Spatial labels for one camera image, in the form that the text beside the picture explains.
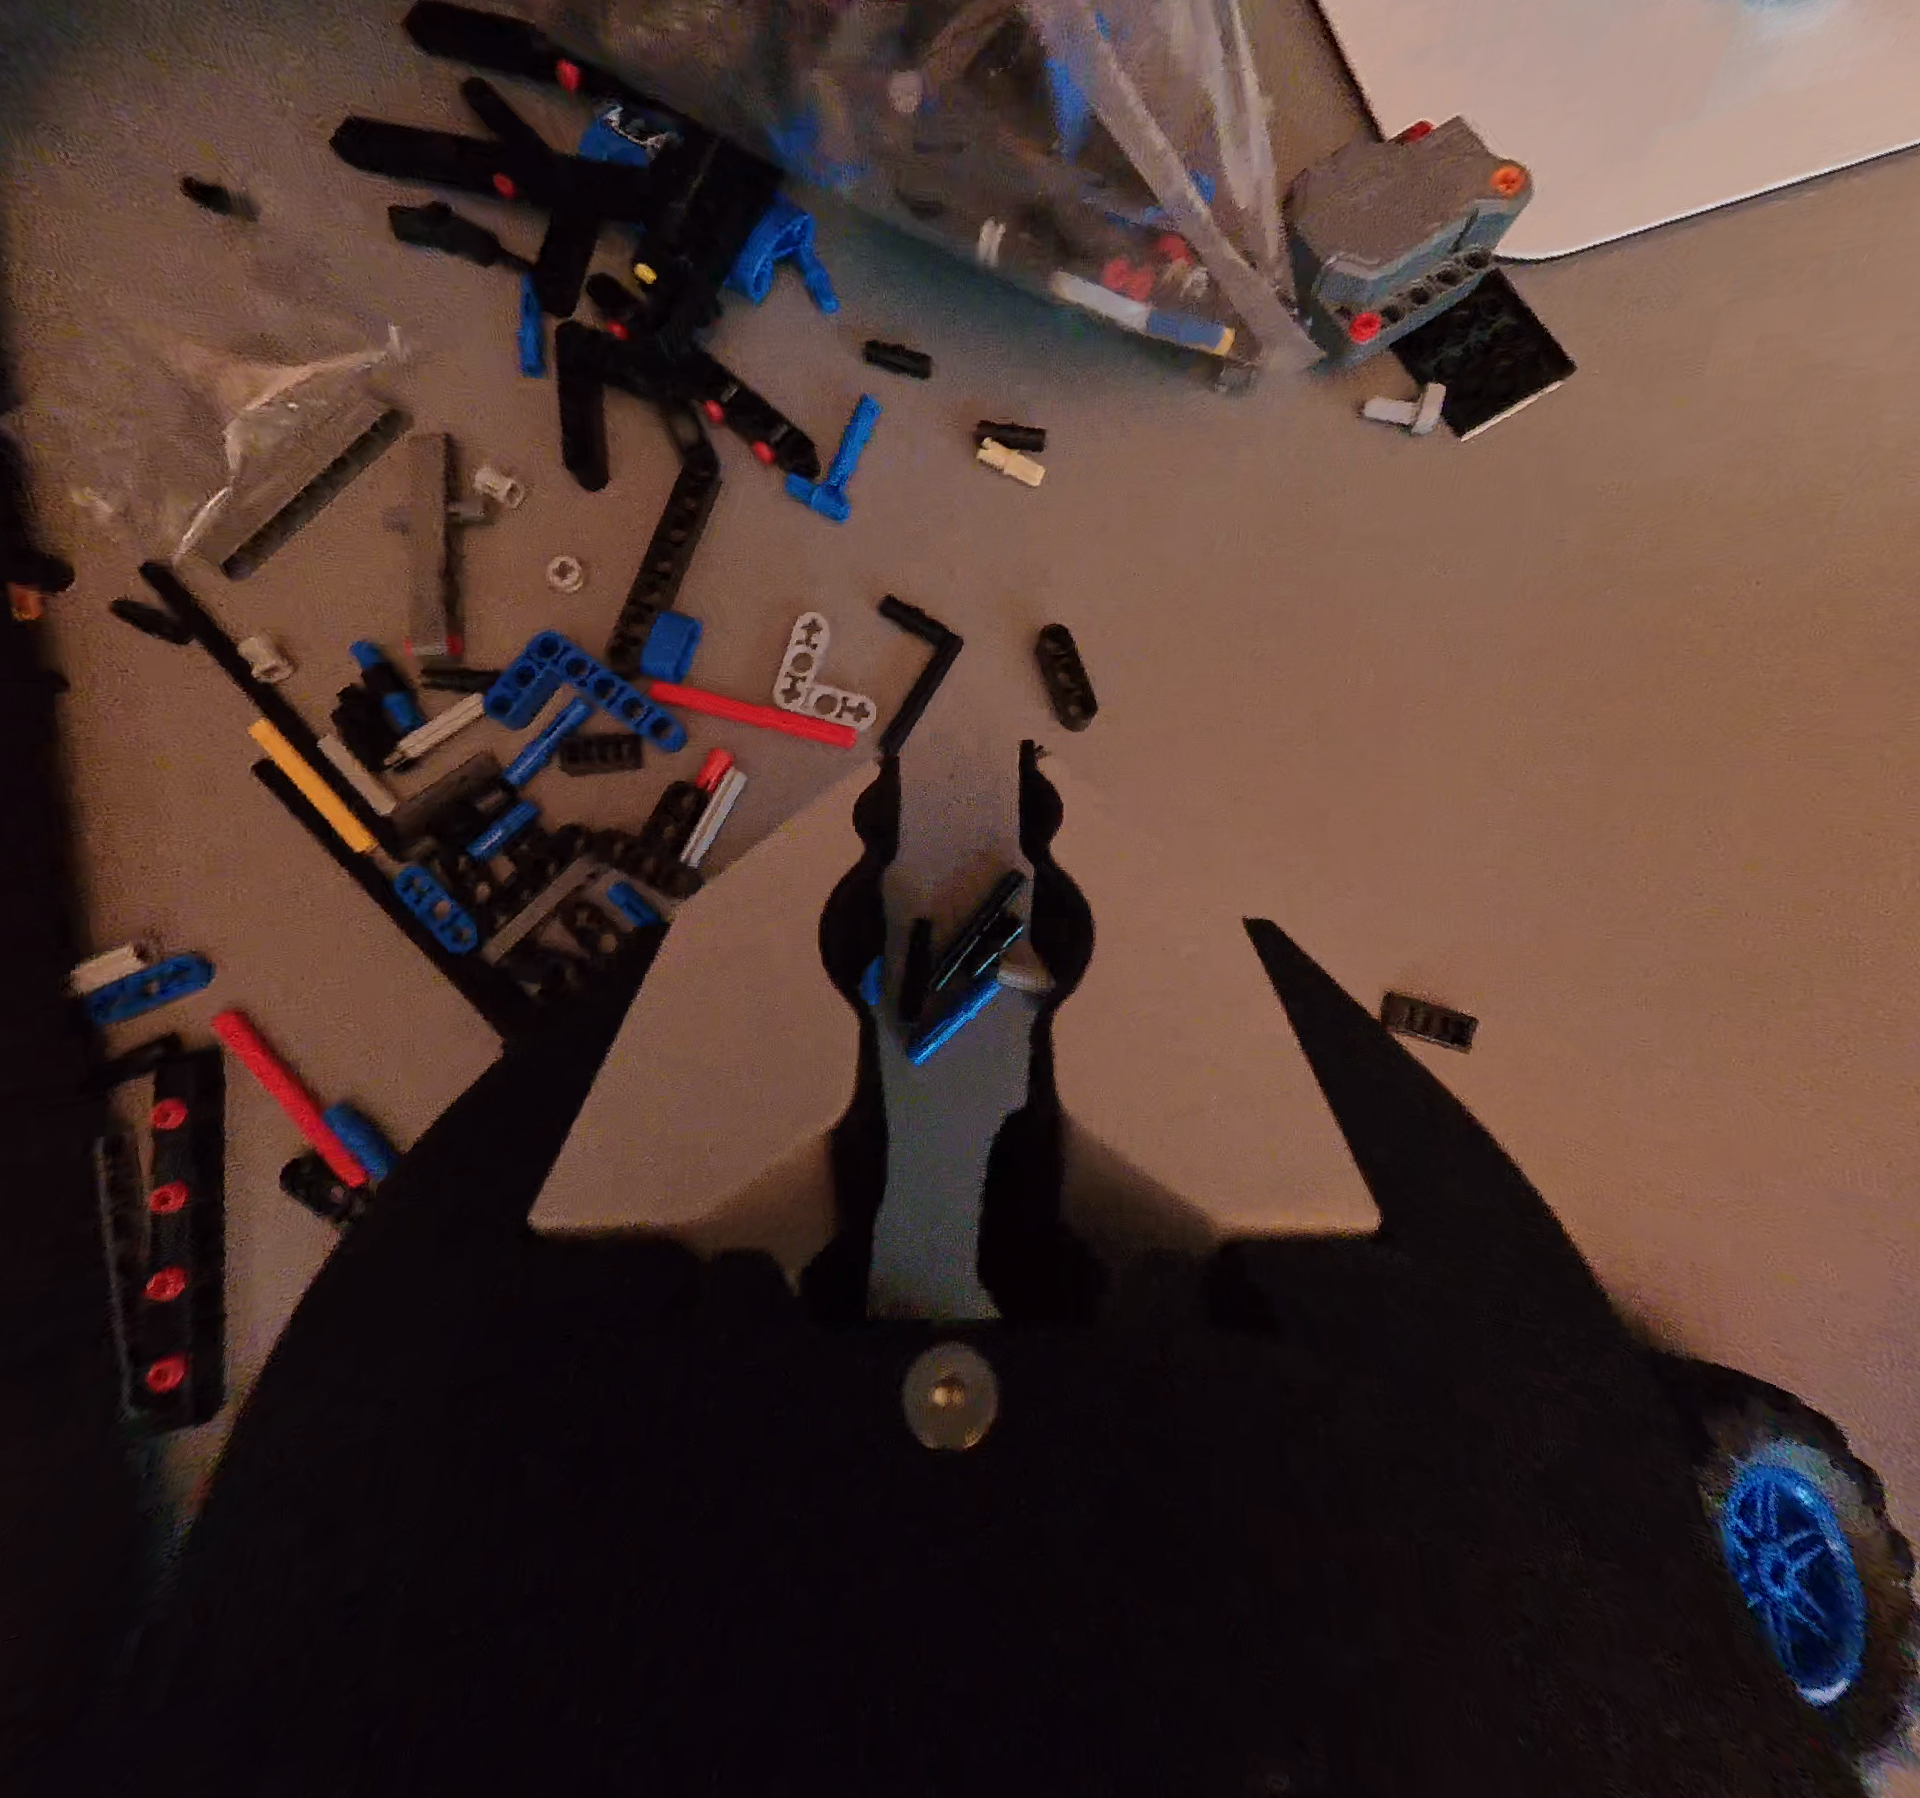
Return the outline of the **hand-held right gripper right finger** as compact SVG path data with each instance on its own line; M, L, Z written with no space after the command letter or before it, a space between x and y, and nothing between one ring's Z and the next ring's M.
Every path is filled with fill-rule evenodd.
M1156 1261L1368 1237L1368 1195L1247 916L1260 898L1020 744L1025 935L1046 975L1025 1097L987 1159L987 1294L1080 1323Z

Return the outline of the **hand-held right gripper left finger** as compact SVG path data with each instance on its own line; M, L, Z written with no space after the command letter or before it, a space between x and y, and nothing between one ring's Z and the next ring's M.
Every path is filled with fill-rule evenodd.
M544 1237L764 1252L829 1320L872 1301L888 1182L880 1028L899 757L718 872L668 926L533 1208Z

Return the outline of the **pile of toy building pieces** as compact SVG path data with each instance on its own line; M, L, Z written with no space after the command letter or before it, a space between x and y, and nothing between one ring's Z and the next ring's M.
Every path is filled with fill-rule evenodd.
M508 383L505 302L471 315L474 394L408 379L408 437L264 572L163 579L247 638L216 653L73 626L90 913L188 921L211 987L326 1050L354 1103L423 1106L466 1081L455 1038L498 1050L484 1007L576 1046L576 1004L656 958L725 866L880 757L903 830L967 879L1015 872L964 810L994 810L1018 737L1156 824L1188 859L1283 780L1324 649L1276 596L1230 602L1196 541L1132 566L1054 518L1000 524L933 497L931 405L847 405L880 425L850 521L817 516L787 437L721 437L708 383L660 399L637 310L550 332L551 386ZM313 732L389 820L356 856L259 751L267 712ZM515 1301L522 1262L586 1290L604 1262L675 1261L673 1237L544 1237L505 1211L505 1265L468 1310Z

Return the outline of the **clear plastic bag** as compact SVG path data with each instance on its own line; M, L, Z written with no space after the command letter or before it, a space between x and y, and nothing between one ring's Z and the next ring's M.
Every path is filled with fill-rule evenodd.
M1033 296L1307 371L1245 0L501 0L604 79Z
M35 516L68 541L247 579L408 437L397 322L295 352L117 332L2 409Z

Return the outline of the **grey desk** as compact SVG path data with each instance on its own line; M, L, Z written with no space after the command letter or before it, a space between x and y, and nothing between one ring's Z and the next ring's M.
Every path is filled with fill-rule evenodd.
M397 1140L494 1035L251 777L251 709L109 615L134 546L74 504L178 484L216 434L173 339L274 359L403 332L408 405L518 473L466 562L474 656L604 630L673 480L613 399L607 494L560 488L501 271L403 248L349 111L466 128L410 0L2 0L19 439L78 586L50 612L83 951L216 962L235 1004ZM755 695L806 605L880 702L895 590L967 652L905 750L895 919L967 909L1015 847L1028 664L1063 620L1100 699L1070 817L1125 842L1165 978L1100 1046L1202 1048L1240 916L1365 1002L1477 1017L1421 1056L1603 1280L1675 1344L1836 1416L1918 1532L1918 164L1516 271L1576 359L1468 441L1365 427L1393 365L1217 389L1178 359L817 198L843 313L783 274L715 345L834 445L886 409L844 527L731 434L686 593L695 678Z

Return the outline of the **yellow toy beam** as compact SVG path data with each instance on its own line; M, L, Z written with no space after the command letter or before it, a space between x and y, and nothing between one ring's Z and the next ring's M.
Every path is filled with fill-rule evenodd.
M389 820L374 810L363 788L326 751L321 741L295 728L291 721L277 721L267 712L252 715L247 727L252 744L288 777L301 800L321 814L321 820L356 856L392 849Z

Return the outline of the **black toy wheel blue rim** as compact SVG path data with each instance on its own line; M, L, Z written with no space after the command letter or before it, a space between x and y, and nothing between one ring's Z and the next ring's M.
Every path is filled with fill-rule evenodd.
M1649 1370L1773 1663L1853 1759L1891 1754L1918 1715L1918 1558L1883 1476L1780 1383L1666 1350Z

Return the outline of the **black studded toy plate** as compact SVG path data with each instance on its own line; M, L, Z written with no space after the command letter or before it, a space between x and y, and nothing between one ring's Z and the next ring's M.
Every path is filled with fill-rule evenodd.
M1442 386L1439 422L1468 441L1563 386L1577 365L1504 267L1392 345L1413 386Z

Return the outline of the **grey toy motor block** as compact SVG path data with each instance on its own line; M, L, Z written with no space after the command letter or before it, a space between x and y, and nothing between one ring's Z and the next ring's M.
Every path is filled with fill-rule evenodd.
M1533 195L1464 116L1324 155L1283 195L1301 329L1330 366L1385 349L1471 296Z

